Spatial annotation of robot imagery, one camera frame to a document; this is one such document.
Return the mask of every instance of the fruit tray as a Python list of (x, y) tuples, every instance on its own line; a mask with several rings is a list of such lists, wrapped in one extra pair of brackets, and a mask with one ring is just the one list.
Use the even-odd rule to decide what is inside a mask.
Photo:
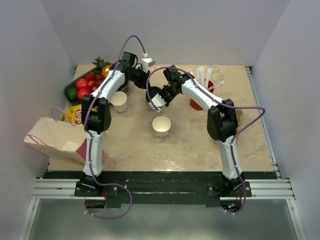
[[(98, 68), (95, 67), (93, 69), (91, 69), (90, 71), (87, 71), (85, 74), (82, 74), (80, 77), (78, 77), (77, 79), (73, 80), (72, 82), (70, 82), (67, 86), (64, 87), (63, 89), (63, 94), (65, 95), (67, 101), (72, 105), (72, 106), (76, 106), (76, 105), (79, 105), (81, 103), (81, 101), (78, 99), (78, 97), (76, 97), (76, 99), (70, 99), (70, 97), (68, 96), (68, 91), (70, 89), (77, 89), (77, 81), (79, 79), (87, 79), (87, 76), (90, 74), (90, 73), (95, 73), (95, 74), (99, 74), (100, 72), (98, 71)], [(125, 80), (125, 83), (119, 87), (118, 91), (121, 91), (121, 92), (127, 92), (127, 90), (129, 89), (129, 85), (130, 85), (130, 81), (128, 81), (127, 79)]]
[(64, 87), (63, 89), (63, 94), (65, 95), (67, 101), (72, 105), (72, 106), (76, 106), (76, 105), (79, 105), (81, 102), (78, 100), (78, 98), (76, 100), (71, 100), (69, 97), (68, 97), (68, 91), (70, 89), (77, 89), (76, 88), (76, 83), (79, 79), (86, 79), (87, 78), (87, 75), (90, 74), (90, 73), (96, 73), (97, 72), (97, 67), (91, 69), (90, 71), (86, 72), (85, 74), (81, 75), (80, 77), (76, 78), (75, 80), (73, 80), (72, 82), (70, 82), (67, 86)]

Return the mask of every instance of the chip bag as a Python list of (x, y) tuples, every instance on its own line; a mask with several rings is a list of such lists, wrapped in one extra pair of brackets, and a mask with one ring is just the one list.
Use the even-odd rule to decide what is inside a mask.
[(81, 104), (70, 107), (66, 112), (66, 115), (63, 114), (61, 116), (61, 121), (70, 123), (69, 118), (71, 119), (71, 122), (74, 125), (83, 126), (81, 122), (82, 114), (81, 114)]

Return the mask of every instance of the beige table surface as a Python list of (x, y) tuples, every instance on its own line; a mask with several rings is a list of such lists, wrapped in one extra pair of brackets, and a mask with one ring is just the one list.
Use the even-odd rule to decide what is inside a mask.
[[(163, 67), (156, 65), (151, 70)], [(196, 73), (199, 65), (176, 65), (188, 72)], [(205, 65), (213, 67), (213, 81), (224, 81), (214, 94), (231, 99), (236, 106), (255, 105), (246, 73), (241, 65)], [(93, 68), (93, 65), (78, 65), (74, 78)], [(162, 70), (151, 77), (151, 85), (162, 87), (167, 81)], [(146, 90), (131, 82), (128, 109), (117, 113), (112, 106), (111, 126), (104, 140), (105, 155), (103, 170), (106, 171), (222, 171), (220, 152), (207, 132), (207, 114), (191, 108), (190, 98), (179, 94), (160, 113), (152, 110), (145, 99)], [(257, 110), (245, 110), (244, 125), (258, 115)], [(152, 121), (157, 116), (171, 120), (167, 137), (157, 138)], [(239, 135), (236, 141), (239, 161), (244, 171), (272, 171), (267, 143), (260, 122), (256, 122)], [(52, 159), (49, 171), (82, 171), (82, 165)]]

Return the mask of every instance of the pineapple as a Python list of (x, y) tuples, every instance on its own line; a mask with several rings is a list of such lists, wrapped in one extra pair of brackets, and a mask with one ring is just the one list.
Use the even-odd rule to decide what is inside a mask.
[(112, 64), (109, 64), (109, 65), (107, 65), (107, 66), (105, 66), (103, 69), (102, 69), (102, 75), (103, 75), (103, 77), (107, 77), (108, 76), (108, 74), (109, 74), (109, 69), (110, 69), (110, 67), (112, 66)]
[(92, 64), (94, 64), (97, 67), (97, 71), (98, 72), (104, 72), (104, 68), (110, 65), (109, 61), (105, 61), (105, 58), (101, 58), (100, 56), (98, 56), (97, 58), (94, 59), (94, 61), (92, 62)]

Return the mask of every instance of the paper bag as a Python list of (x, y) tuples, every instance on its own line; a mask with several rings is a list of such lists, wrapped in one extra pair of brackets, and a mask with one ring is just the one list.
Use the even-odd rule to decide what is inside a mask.
[(41, 117), (24, 138), (24, 142), (44, 154), (73, 163), (85, 163), (86, 133), (81, 126)]

